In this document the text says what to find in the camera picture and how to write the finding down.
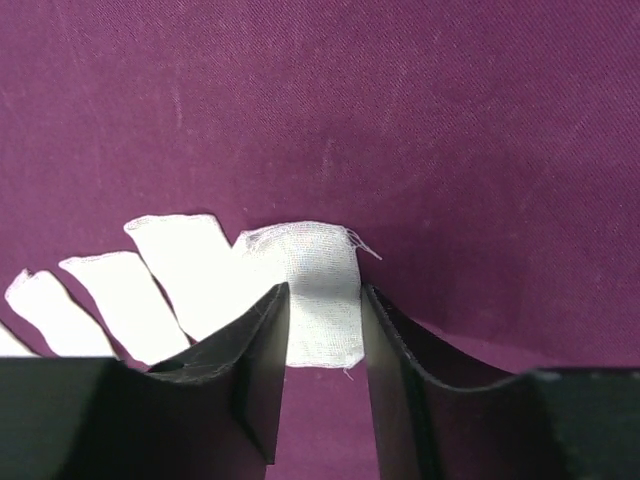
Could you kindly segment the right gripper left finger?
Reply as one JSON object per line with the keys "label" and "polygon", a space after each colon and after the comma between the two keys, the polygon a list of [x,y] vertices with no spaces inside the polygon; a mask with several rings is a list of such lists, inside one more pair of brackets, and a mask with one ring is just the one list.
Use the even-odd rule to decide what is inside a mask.
{"label": "right gripper left finger", "polygon": [[289,287],[147,371],[113,358],[1,362],[5,479],[261,479],[275,461]]}

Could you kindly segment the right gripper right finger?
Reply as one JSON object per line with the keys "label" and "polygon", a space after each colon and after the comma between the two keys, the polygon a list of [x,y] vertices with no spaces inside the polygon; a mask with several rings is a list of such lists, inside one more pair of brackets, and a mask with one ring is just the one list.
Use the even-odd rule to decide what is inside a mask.
{"label": "right gripper right finger", "polygon": [[362,331],[384,479],[635,479],[639,373],[513,375],[409,319],[372,286]]}

